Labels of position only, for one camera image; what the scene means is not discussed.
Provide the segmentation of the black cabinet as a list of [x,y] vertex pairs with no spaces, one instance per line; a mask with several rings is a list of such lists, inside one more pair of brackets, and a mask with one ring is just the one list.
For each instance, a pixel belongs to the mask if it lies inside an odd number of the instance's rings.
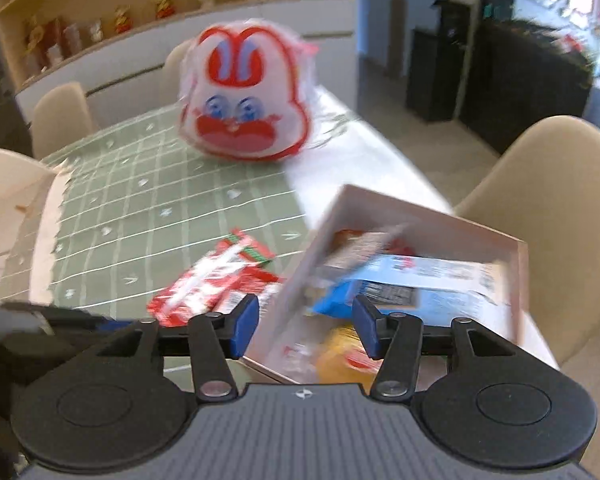
[[541,119],[582,118],[593,89],[581,48],[561,49],[556,29],[513,17],[514,0],[471,8],[434,0],[433,29],[412,30],[405,106],[424,122],[457,118],[498,153]]

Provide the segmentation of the blue snack packet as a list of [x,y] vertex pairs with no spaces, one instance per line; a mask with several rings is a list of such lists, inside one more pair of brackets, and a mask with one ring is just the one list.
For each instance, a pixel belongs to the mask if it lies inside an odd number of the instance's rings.
[[353,299],[363,295],[382,313],[404,312],[445,326],[452,318],[497,320],[508,308],[505,268],[472,262],[379,255],[334,284],[321,284],[314,314],[348,320]]

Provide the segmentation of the round red-lid jelly cup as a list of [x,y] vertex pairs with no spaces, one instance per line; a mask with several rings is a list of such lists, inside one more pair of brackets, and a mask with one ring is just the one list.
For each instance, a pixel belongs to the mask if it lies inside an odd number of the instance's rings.
[[314,344],[307,342],[287,344],[280,354],[280,372],[297,382],[309,380],[315,375],[315,353]]

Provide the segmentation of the white box lid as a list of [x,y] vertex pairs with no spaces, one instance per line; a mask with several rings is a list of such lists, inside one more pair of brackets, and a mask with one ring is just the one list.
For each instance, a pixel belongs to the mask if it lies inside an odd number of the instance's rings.
[[66,162],[47,166],[0,149],[0,300],[50,304]]

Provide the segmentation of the beige chair far left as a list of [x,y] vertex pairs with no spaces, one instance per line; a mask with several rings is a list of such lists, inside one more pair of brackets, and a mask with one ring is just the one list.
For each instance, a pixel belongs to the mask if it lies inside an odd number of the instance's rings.
[[35,105],[31,122],[33,155],[43,159],[96,131],[82,86],[76,81],[61,84]]

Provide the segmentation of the beige chair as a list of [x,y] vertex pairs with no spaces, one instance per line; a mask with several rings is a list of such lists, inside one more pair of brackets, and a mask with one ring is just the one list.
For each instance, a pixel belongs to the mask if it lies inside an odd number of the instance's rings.
[[526,242],[529,311],[565,363],[600,328],[600,129],[540,120],[455,212]]
[[76,81],[61,84],[35,105],[31,122],[33,155],[43,159],[96,131],[82,86]]
[[187,39],[176,46],[166,57],[159,84],[160,105],[167,106],[183,101],[190,87],[190,77],[186,68],[189,49],[194,43]]

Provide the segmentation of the red snack packet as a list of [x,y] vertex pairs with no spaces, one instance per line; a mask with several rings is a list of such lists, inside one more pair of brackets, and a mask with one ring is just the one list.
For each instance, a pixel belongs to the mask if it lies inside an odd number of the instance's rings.
[[148,313],[166,327],[184,326],[194,316],[229,314],[248,294],[266,309],[282,286],[279,276],[242,260],[222,240],[147,305]]

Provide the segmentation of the colourful thin snack packet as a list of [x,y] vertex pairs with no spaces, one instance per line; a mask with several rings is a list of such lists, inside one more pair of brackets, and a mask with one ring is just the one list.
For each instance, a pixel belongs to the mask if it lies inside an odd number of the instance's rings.
[[405,230],[405,224],[370,231],[340,230],[332,237],[323,266],[336,273],[347,273],[379,255],[414,256],[414,249],[404,240]]

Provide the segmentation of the green checkered tablecloth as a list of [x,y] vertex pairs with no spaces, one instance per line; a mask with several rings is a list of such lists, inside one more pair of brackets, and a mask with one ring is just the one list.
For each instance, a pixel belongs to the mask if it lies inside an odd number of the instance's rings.
[[274,254],[279,274],[308,234],[306,216],[279,164],[223,162],[178,136],[166,106],[102,129],[44,157],[66,174],[50,275],[12,257],[0,297],[142,318],[160,290],[233,230]]

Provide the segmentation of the beige chair far centre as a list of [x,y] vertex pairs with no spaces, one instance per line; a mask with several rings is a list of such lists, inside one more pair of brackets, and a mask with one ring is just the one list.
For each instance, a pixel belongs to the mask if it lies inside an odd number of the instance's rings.
[[190,77],[186,68],[189,49],[194,43],[187,39],[176,46],[166,57],[159,84],[160,105],[167,106],[183,101],[190,87]]

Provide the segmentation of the small red candy packet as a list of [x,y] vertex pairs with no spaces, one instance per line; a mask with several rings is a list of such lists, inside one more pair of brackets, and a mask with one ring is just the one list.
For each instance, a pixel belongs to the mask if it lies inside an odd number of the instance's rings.
[[222,240],[225,249],[235,249],[242,260],[255,266],[266,266],[274,260],[275,254],[268,246],[241,229],[232,229]]

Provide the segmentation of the pink gift box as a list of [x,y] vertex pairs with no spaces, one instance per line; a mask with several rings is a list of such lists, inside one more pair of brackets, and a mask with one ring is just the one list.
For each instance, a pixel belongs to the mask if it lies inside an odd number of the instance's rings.
[[[379,254],[337,278],[325,261],[343,230],[400,229],[400,254]],[[480,224],[347,184],[325,212],[266,310],[245,363],[279,382],[316,382],[321,345],[351,319],[355,295],[381,312],[427,325],[472,318],[521,344],[528,310],[528,252],[521,240]]]

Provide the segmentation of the beige chair right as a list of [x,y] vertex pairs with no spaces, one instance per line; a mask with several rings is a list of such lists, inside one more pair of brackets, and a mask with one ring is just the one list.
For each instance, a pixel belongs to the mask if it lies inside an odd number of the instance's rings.
[[565,363],[600,328],[600,129],[540,120],[455,212],[526,242],[529,311]]

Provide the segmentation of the yellow packaged bread bun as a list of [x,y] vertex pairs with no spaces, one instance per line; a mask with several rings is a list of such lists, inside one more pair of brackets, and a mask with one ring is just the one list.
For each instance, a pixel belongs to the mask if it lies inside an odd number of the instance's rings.
[[366,392],[377,376],[381,360],[372,360],[352,325],[331,330],[315,360],[321,384],[359,384]]

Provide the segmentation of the rabbit face snack bag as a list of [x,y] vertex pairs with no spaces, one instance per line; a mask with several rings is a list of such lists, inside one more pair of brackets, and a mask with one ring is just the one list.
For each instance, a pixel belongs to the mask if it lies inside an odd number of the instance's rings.
[[316,54],[317,46],[270,21],[207,27],[181,62],[178,133],[197,150],[231,160],[298,154],[312,133]]

